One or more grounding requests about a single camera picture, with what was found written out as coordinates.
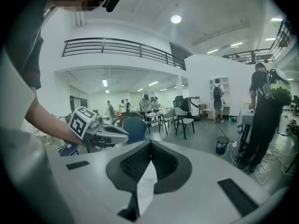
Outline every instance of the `shorts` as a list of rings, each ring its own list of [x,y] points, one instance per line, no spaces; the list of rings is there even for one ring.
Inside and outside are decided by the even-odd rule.
[[[222,105],[222,100],[219,99],[219,100],[214,100],[214,109],[216,111],[223,111],[223,105]]]

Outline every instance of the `person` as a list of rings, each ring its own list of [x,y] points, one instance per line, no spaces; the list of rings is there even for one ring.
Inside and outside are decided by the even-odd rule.
[[[218,122],[218,115],[220,115],[220,123],[223,123],[223,95],[224,95],[224,87],[220,84],[220,80],[215,79],[216,85],[213,86],[212,93],[214,95],[214,108],[216,110],[215,122]]]
[[[153,102],[151,103],[154,112],[159,112],[159,102],[158,102],[158,97],[155,96]]]
[[[69,125],[48,113],[36,96],[36,90],[41,88],[38,61],[43,43],[43,14],[55,6],[78,11],[93,10],[102,2],[103,0],[31,0],[15,19],[4,41],[11,63],[35,96],[25,119],[50,136],[78,144],[82,144],[82,141],[70,130]]]
[[[106,109],[106,115],[108,114],[109,120],[112,124],[112,122],[115,119],[115,113],[114,113],[114,108],[112,104],[110,104],[110,100],[107,101],[107,109]]]
[[[267,81],[268,71],[262,63],[257,63],[256,71],[251,78],[251,104],[249,109],[255,109],[249,144],[245,153],[238,158],[238,168],[244,170],[249,165],[249,171],[253,173],[256,166],[262,161],[269,144],[279,125],[282,106],[271,102],[263,94],[263,86]]]
[[[130,113],[130,108],[131,108],[131,104],[129,103],[129,100],[126,99],[126,112],[127,112],[128,117],[129,117],[129,113]]]
[[[119,110],[120,110],[121,116],[125,116],[127,114],[126,104],[123,99],[121,100],[121,103],[119,104]]]
[[[143,112],[144,120],[150,121],[149,118],[146,118],[145,114],[151,112],[151,103],[148,94],[144,94],[143,98],[140,101],[141,110]]]

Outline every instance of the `fluorescent light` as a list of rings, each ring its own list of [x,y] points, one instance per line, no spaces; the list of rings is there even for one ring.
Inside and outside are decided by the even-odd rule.
[[[271,21],[282,21],[282,18],[272,18]]]
[[[159,82],[155,81],[154,83],[149,84],[149,86],[152,86],[152,85],[157,84],[157,83],[159,83]]]
[[[211,50],[211,51],[207,52],[207,54],[210,54],[210,53],[212,53],[212,52],[214,52],[214,51],[218,51],[218,49],[216,49],[216,50]]]
[[[231,47],[234,47],[234,46],[237,46],[237,45],[242,45],[243,44],[243,42],[239,42],[239,43],[236,43],[236,44],[232,44],[232,45],[230,45]]]
[[[105,87],[108,86],[108,84],[107,84],[107,80],[102,80],[102,82],[103,82],[103,85],[104,85]]]
[[[182,21],[182,18],[179,15],[174,15],[171,18],[171,22],[174,24],[180,23]]]

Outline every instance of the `railing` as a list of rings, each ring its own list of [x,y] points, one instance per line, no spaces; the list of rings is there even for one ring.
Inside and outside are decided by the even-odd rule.
[[[115,38],[89,37],[67,40],[62,57],[89,53],[138,56],[186,70],[184,60],[172,54],[138,42]]]
[[[256,64],[257,62],[274,62],[275,59],[287,48],[295,35],[296,34],[290,22],[285,19],[281,22],[276,39],[269,49],[249,50],[224,55],[223,58],[239,61],[247,65]]]

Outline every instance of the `black rectangular strip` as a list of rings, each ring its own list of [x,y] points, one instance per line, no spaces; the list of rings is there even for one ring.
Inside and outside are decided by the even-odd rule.
[[[258,205],[230,178],[218,181],[218,184],[242,216],[258,208]]]
[[[67,164],[66,167],[68,170],[72,170],[72,169],[83,167],[88,164],[89,164],[89,162],[87,162],[87,161],[81,161],[81,162]]]

